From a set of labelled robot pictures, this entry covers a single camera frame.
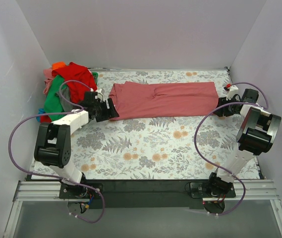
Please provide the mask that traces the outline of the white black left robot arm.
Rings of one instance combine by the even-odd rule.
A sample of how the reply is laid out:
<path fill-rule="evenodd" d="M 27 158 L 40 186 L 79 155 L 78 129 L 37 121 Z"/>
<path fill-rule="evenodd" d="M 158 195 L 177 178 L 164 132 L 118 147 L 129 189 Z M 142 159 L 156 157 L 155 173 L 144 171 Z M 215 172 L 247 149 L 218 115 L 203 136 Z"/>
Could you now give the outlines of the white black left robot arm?
<path fill-rule="evenodd" d="M 84 99 L 73 104 L 70 114 L 51 123 L 40 124 L 34 158 L 52 169 L 62 183 L 71 186 L 76 198 L 83 198 L 88 187 L 85 177 L 71 160 L 71 135 L 90 121 L 102 122 L 119 117 L 111 98 L 105 99 L 100 91 L 85 92 Z"/>

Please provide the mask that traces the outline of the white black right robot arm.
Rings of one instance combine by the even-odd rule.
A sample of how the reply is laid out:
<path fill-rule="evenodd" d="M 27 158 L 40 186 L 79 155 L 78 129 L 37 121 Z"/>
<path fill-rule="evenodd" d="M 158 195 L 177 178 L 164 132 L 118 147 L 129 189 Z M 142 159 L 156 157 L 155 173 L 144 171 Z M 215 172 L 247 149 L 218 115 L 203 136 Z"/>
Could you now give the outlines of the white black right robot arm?
<path fill-rule="evenodd" d="M 212 197 L 226 195 L 233 190 L 235 175 L 255 156 L 267 153 L 276 138 L 282 121 L 280 116 L 251 105 L 229 105 L 215 112 L 219 117 L 241 115 L 244 120 L 236 136 L 236 145 L 224 164 L 209 176 L 206 191 Z"/>

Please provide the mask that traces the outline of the pink t shirt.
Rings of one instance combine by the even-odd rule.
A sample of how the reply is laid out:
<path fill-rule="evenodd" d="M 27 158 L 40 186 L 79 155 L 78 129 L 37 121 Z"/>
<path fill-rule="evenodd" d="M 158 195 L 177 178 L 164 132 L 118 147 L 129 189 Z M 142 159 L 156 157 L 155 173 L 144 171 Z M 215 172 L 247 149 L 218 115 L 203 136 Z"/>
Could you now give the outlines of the pink t shirt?
<path fill-rule="evenodd" d="M 205 116 L 218 105 L 214 82 L 115 83 L 110 91 L 119 117 L 113 120 Z"/>

